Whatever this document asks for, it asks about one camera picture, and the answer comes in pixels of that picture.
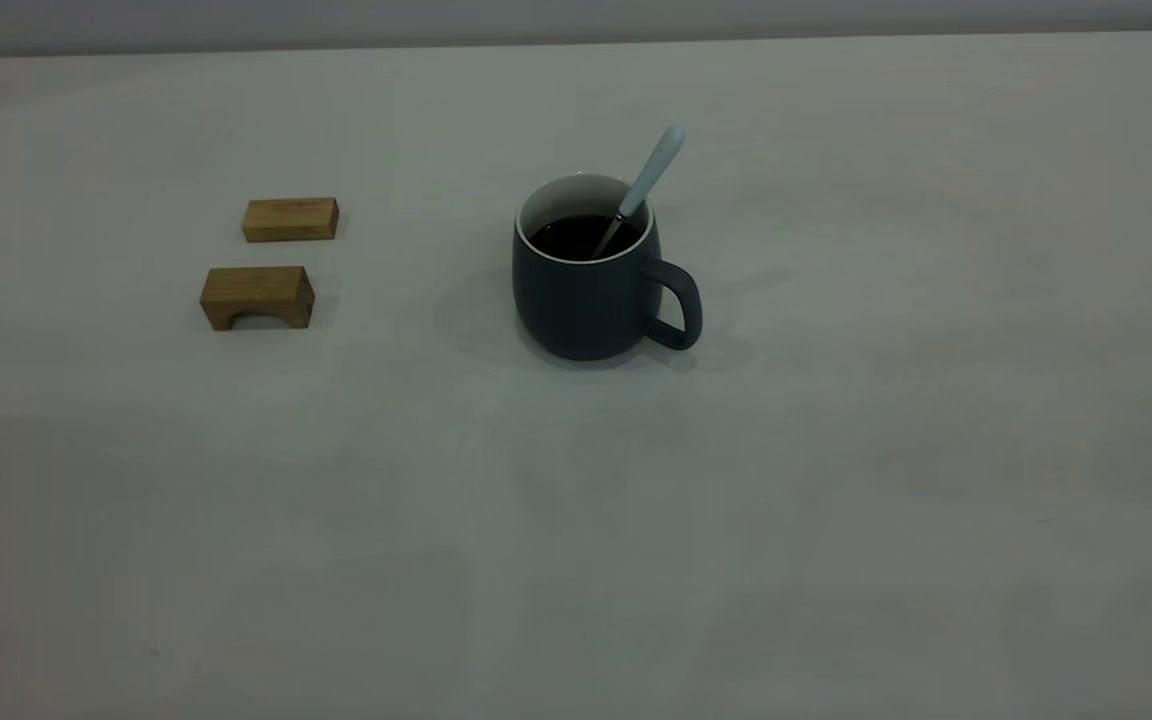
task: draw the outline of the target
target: gray wall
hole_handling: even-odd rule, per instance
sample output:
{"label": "gray wall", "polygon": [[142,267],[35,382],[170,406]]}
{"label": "gray wall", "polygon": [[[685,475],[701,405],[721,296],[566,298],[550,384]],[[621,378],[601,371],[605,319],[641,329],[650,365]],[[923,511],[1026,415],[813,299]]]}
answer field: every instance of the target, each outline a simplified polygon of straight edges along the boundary
{"label": "gray wall", "polygon": [[1152,29],[1152,0],[0,0],[0,55]]}

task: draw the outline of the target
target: rectangular wooden block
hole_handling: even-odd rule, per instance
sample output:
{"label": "rectangular wooden block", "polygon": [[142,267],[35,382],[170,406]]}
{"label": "rectangular wooden block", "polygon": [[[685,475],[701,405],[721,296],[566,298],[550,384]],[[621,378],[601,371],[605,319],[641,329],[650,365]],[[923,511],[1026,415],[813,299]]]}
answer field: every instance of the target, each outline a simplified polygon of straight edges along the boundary
{"label": "rectangular wooden block", "polygon": [[247,242],[332,240],[340,209],[335,197],[297,200],[251,200],[243,218]]}
{"label": "rectangular wooden block", "polygon": [[314,288],[300,265],[212,268],[200,304],[214,331],[228,331],[238,314],[273,314],[294,328],[306,328],[314,311]]}

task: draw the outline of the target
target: mug handle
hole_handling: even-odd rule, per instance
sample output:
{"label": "mug handle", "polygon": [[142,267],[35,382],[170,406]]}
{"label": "mug handle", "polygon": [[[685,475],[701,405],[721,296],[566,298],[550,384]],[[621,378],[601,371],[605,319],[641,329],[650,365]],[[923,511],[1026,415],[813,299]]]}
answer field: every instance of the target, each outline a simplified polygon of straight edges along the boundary
{"label": "mug handle", "polygon": [[696,281],[687,274],[687,270],[665,260],[647,260],[643,265],[643,275],[654,283],[664,285],[679,297],[682,305],[682,327],[679,329],[662,319],[653,318],[647,324],[646,336],[669,348],[669,350],[687,350],[700,338],[703,319],[700,314],[700,291],[696,290]]}

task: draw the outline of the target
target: table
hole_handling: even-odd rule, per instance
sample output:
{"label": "table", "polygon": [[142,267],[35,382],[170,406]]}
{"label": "table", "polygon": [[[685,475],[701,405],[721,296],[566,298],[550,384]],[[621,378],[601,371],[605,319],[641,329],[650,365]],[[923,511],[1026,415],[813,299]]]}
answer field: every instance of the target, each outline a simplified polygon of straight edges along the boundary
{"label": "table", "polygon": [[[545,356],[672,120],[704,336]],[[1152,33],[0,60],[0,717],[1152,717]]]}

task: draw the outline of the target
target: mug rim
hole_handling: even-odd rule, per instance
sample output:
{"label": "mug rim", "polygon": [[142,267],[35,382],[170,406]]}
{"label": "mug rim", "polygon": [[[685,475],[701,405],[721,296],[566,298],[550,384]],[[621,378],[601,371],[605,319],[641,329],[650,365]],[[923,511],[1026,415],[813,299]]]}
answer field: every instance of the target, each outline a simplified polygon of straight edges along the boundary
{"label": "mug rim", "polygon": [[645,241],[649,237],[649,234],[652,234],[652,229],[655,227],[655,209],[653,209],[652,206],[652,200],[646,199],[646,197],[644,197],[643,199],[643,206],[647,211],[647,223],[646,227],[643,228],[643,234],[641,234],[639,237],[635,240],[631,245],[627,247],[626,250],[622,250],[616,255],[609,255],[607,256],[607,258],[599,258],[598,260],[563,260],[562,258],[554,258],[553,255],[546,255],[545,252],[536,250],[536,247],[531,245],[531,238],[528,237],[524,232],[522,232],[522,209],[526,207],[526,202],[531,200],[532,197],[536,196],[536,194],[540,192],[540,190],[545,190],[545,188],[556,182],[562,182],[566,181],[567,179],[582,179],[582,177],[612,179],[612,181],[616,181],[623,184],[626,187],[627,192],[628,190],[630,190],[630,183],[627,183],[624,179],[619,179],[616,176],[604,176],[604,174],[601,173],[576,172],[566,174],[566,176],[559,176],[556,179],[552,179],[552,181],[540,184],[538,188],[536,188],[536,190],[532,190],[530,194],[526,194],[525,199],[522,202],[522,204],[518,205],[518,210],[516,211],[516,213],[513,214],[513,232],[515,232],[517,236],[522,238],[522,243],[526,245],[526,250],[531,250],[532,252],[539,255],[545,260],[553,260],[554,263],[562,263],[563,265],[599,265],[602,263],[611,263],[612,260],[616,260],[617,258],[623,258],[623,256],[634,252],[634,250],[637,249],[637,247],[643,245],[643,241]]}

